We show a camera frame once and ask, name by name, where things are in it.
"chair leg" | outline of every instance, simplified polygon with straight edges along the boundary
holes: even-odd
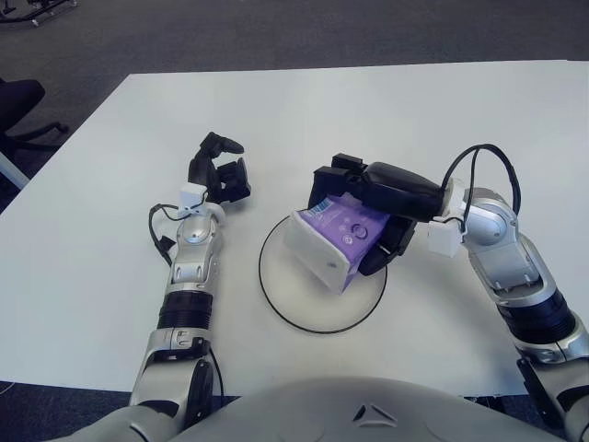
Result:
[[[60,147],[61,145],[37,145],[35,143],[28,143],[9,136],[0,135],[0,150],[11,160],[14,159],[14,154],[19,149],[35,150],[38,152],[55,152]]]
[[[31,132],[27,132],[26,134],[16,135],[13,137],[13,139],[15,139],[17,141],[34,140],[35,138],[39,138],[41,135],[45,135],[46,133],[48,133],[52,129],[57,129],[62,134],[65,134],[66,132],[68,132],[70,130],[69,127],[67,127],[63,124],[60,124],[59,122],[52,122],[51,124],[47,124],[46,126],[43,126],[39,129],[37,129],[36,131],[31,131]]]

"gray carpet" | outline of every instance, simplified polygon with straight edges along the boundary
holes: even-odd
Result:
[[[589,60],[588,24],[586,0],[80,0],[38,29],[0,25],[0,77],[47,89],[15,133],[55,119],[75,129],[131,73]],[[32,176],[48,157],[17,163]],[[16,194],[0,179],[0,210]],[[0,440],[67,434],[127,397],[17,385],[0,396]],[[503,405],[541,425],[527,397]]]

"silver robot arm segment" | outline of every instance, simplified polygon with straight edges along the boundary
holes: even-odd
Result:
[[[178,432],[211,411],[213,366],[205,357],[210,348],[223,209],[216,206],[217,215],[207,209],[179,226],[178,253],[170,267],[164,305],[130,402],[168,413]]]
[[[522,356],[525,386],[550,426],[589,440],[589,334],[501,196],[475,189],[464,246]]]

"circular plate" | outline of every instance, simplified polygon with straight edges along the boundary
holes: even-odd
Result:
[[[355,327],[378,305],[387,267],[371,276],[358,273],[342,294],[333,293],[284,245],[287,219],[274,227],[260,252],[260,284],[272,309],[305,332],[332,334]]]

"purple package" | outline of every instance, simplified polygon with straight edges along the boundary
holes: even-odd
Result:
[[[378,241],[389,218],[388,214],[364,207],[349,193],[328,196],[315,207],[299,214],[349,262],[343,288],[358,272],[362,258]]]

